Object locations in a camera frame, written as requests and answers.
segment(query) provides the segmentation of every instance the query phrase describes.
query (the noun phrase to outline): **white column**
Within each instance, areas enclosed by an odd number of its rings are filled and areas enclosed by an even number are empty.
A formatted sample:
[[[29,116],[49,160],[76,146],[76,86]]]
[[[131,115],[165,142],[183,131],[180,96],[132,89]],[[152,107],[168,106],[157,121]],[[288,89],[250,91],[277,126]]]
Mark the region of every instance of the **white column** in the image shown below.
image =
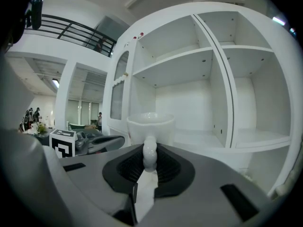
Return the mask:
[[[98,114],[99,114],[100,112],[102,113],[102,102],[99,103],[99,112],[98,112]]]
[[[60,130],[67,130],[66,127],[66,108],[70,92],[71,81],[76,69],[76,62],[68,60],[65,64],[60,79],[55,103],[55,127]]]
[[[82,106],[82,100],[79,100],[79,104],[78,104],[78,124],[81,124],[81,106]]]
[[[91,120],[91,103],[89,103],[89,124],[90,124],[90,120]]]

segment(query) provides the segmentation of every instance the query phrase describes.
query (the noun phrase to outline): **cabinet shelf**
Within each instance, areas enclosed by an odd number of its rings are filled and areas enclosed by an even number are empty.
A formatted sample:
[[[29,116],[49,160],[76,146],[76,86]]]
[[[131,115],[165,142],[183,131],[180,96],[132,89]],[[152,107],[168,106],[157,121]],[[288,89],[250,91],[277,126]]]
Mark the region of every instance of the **cabinet shelf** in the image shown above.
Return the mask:
[[[210,47],[200,25],[186,16],[149,32],[137,42],[134,71],[168,57]]]
[[[212,131],[179,131],[175,134],[173,146],[191,152],[205,148],[223,148]]]
[[[250,148],[269,146],[282,143],[284,146],[290,144],[290,137],[269,131],[258,129],[240,129],[238,132],[237,148]]]
[[[252,45],[270,48],[263,35],[241,13],[220,11],[199,14],[221,45]]]
[[[210,76],[212,56],[211,47],[184,52],[142,68],[133,75],[155,88],[207,80]]]
[[[271,49],[223,45],[236,92],[236,148],[289,145],[290,99],[287,84]]]

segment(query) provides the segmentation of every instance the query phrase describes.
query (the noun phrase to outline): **white bowl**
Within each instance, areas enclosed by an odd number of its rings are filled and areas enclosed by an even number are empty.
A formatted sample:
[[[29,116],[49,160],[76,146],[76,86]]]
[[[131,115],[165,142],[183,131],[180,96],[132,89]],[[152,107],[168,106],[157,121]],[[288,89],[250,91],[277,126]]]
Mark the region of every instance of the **white bowl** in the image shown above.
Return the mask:
[[[140,113],[127,118],[128,134],[132,145],[144,144],[143,164],[150,172],[157,167],[157,144],[172,145],[175,117],[171,114]]]

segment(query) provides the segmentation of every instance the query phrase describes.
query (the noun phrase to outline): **balcony railing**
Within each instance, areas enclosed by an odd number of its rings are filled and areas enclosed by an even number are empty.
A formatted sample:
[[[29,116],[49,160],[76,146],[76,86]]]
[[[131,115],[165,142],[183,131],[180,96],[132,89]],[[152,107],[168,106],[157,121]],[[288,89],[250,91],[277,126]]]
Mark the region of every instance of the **balcony railing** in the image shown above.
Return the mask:
[[[26,34],[43,35],[82,45],[110,57],[116,40],[78,22],[42,14],[42,23],[38,30],[25,28]]]

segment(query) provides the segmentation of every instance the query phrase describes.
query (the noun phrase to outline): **black slot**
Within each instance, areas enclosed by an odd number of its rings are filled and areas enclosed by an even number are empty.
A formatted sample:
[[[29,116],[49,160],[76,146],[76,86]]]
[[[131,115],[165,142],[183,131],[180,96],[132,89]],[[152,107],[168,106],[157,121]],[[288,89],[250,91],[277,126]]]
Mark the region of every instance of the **black slot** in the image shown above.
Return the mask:
[[[85,167],[85,165],[83,163],[76,163],[76,164],[72,164],[72,165],[68,165],[68,166],[64,166],[64,170],[66,172],[72,171],[72,170],[77,170],[79,168]]]
[[[243,222],[259,212],[234,184],[224,185],[221,190]]]

